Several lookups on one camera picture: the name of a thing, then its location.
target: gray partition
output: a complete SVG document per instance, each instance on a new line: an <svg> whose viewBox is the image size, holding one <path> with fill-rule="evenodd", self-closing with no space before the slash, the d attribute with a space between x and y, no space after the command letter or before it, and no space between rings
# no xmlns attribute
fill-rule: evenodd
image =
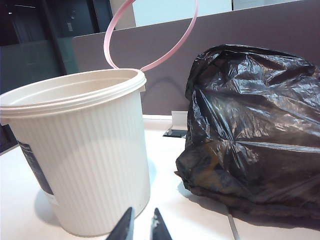
<svg viewBox="0 0 320 240"><path fill-rule="evenodd" d="M190 19L114 32L113 61L140 68L165 54ZM103 54L104 33L75 37L74 54L81 72L109 69ZM320 65L320 0L304 0L198 17L189 39L169 60L145 72L141 94L144 114L170 115L188 110L185 85L195 57L220 44L241 44L293 53Z"/></svg>

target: white wall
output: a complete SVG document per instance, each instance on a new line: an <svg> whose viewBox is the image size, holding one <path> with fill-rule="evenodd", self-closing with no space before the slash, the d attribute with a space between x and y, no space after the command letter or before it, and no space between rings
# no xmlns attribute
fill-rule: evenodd
<svg viewBox="0 0 320 240"><path fill-rule="evenodd" d="M281 4L300 0L233 0L234 10L248 9L271 4Z"/></svg>
<svg viewBox="0 0 320 240"><path fill-rule="evenodd" d="M110 0L112 14L115 15L125 0ZM128 29L136 26L134 9L131 6L127 8L120 20L118 21L115 29Z"/></svg>
<svg viewBox="0 0 320 240"><path fill-rule="evenodd" d="M232 0L199 0L199 16L232 10ZM133 3L136 26L191 18L194 0L137 0Z"/></svg>

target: label on bucket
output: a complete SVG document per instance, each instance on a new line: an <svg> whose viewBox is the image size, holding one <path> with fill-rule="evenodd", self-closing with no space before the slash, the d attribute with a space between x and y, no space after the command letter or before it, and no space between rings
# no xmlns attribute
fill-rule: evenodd
<svg viewBox="0 0 320 240"><path fill-rule="evenodd" d="M41 170L41 167L34 155L34 153L32 152L32 149L30 147L29 144L25 144L22 142L17 141L22 149L22 152L30 166L30 168L32 169L36 179L38 180L40 187L48 194L53 195L54 193L51 190L51 187L49 186L49 183L44 175L44 172Z"/></svg>

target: white desk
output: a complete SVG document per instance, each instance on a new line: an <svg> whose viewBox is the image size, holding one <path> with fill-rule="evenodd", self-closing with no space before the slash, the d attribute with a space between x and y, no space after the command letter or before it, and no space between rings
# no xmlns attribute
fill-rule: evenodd
<svg viewBox="0 0 320 240"><path fill-rule="evenodd" d="M184 150L182 138L162 137L171 120L145 119L151 197L134 221L135 240L150 239L151 219L159 208L173 240L233 240L227 208L185 190L174 174L176 158ZM59 225L45 194L17 147L0 157L1 239L80 240ZM308 228L256 226L234 218L242 240L319 240L320 231ZM90 238L104 240L106 236Z"/></svg>

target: bucket rim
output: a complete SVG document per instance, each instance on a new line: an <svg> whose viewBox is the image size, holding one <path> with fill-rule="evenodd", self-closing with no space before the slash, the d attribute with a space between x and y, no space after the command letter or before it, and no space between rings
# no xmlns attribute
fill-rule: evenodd
<svg viewBox="0 0 320 240"><path fill-rule="evenodd" d="M85 93L75 94L67 97L61 97L57 99L53 99L50 101L44 101L39 103L32 103L32 104L3 104L3 99L9 95L16 94L18 91L21 91L26 88L32 88L41 84L45 84L48 82L52 82L55 80L61 80L64 78L70 78L78 75L90 75L95 73L101 72L113 72L113 71L132 71L136 73L131 78L127 80L116 83L114 85L108 87L102 87L97 90L88 91ZM78 72L74 74L64 75L53 77L49 79L45 79L42 81L34 82L31 84L27 84L18 88L15 88L11 91L5 92L0 95L0 122L3 125L5 123L5 119L14 119L14 118L25 118L25 117L32 117L32 116L39 116L39 115L48 115L48 114L55 114L61 113L66 111L74 111L86 107L90 107L92 105L101 104L105 102L112 101L114 99L123 97L129 93L132 93L139 88L143 87L147 82L145 74L138 69L134 68L120 68L120 69L102 69L102 70L93 70L93 71L86 71L86 72ZM57 86L66 87L72 84L62 84Z"/></svg>

